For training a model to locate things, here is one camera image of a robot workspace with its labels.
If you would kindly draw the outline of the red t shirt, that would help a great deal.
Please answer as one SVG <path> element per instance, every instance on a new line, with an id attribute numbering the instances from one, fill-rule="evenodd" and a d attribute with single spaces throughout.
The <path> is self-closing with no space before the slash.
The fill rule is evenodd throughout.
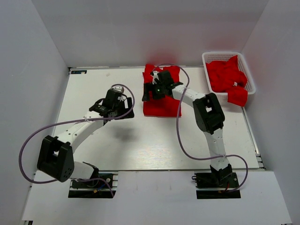
<path id="1" fill-rule="evenodd" d="M 152 71 L 169 71 L 172 79 L 175 82 L 179 82 L 179 73 L 180 69 L 177 66 L 164 66 L 155 68 L 152 64 L 146 64 L 144 72 L 142 73 L 144 83 L 152 82 L 152 76 L 150 73 Z M 175 117 L 177 116 L 179 101 L 173 99 L 169 96 L 166 96 L 162 99 L 154 100 L 152 94 L 150 94 L 150 101 L 143 102 L 143 114 L 144 116 L 153 116 L 153 117 Z"/>

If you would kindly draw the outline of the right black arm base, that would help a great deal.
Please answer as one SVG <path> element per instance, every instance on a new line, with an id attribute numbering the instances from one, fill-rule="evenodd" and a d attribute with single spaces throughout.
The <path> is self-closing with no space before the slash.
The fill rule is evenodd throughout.
<path id="1" fill-rule="evenodd" d="M 231 165 L 225 169 L 210 168 L 210 172 L 197 172 L 191 177 L 196 186 L 196 197 L 208 199 L 240 199 L 237 174 Z"/>

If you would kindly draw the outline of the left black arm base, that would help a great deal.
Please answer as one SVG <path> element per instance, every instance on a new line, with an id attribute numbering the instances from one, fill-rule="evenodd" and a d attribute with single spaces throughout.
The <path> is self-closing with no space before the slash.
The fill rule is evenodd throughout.
<path id="1" fill-rule="evenodd" d="M 98 176 L 105 180 L 76 181 L 72 180 L 68 192 L 68 198 L 83 199 L 112 199 L 118 185 L 118 172 L 100 172 Z"/>

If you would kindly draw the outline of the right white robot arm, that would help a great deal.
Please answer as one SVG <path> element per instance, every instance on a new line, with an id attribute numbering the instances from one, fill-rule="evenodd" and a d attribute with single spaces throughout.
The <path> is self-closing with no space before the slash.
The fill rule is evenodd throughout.
<path id="1" fill-rule="evenodd" d="M 210 160 L 212 183 L 217 187 L 224 186 L 229 181 L 232 166 L 227 159 L 223 141 L 223 126 L 225 115 L 220 106 L 217 96 L 213 93 L 202 94 L 184 85 L 175 82 L 169 71 L 153 71 L 150 73 L 151 82 L 144 84 L 142 101 L 150 99 L 159 100 L 165 97 L 179 101 L 177 112 L 181 110 L 181 104 L 185 103 L 194 110 L 195 121 L 199 129 L 204 133 L 210 157 L 196 158 L 189 155 L 183 147 L 179 133 L 179 115 L 176 116 L 176 132 L 179 145 L 183 153 L 190 159 L 197 161 Z"/>

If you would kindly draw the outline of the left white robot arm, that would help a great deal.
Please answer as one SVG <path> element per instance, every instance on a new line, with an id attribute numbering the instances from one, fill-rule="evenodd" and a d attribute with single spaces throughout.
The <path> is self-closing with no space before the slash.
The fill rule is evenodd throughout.
<path id="1" fill-rule="evenodd" d="M 37 169 L 52 178 L 65 182 L 68 179 L 83 180 L 88 187 L 99 182 L 98 168 L 85 162 L 76 162 L 76 149 L 95 131 L 112 120 L 134 117 L 135 98 L 124 94 L 125 85 L 115 84 L 92 105 L 85 116 L 72 121 L 72 127 L 61 134 L 43 139 L 37 161 Z"/>

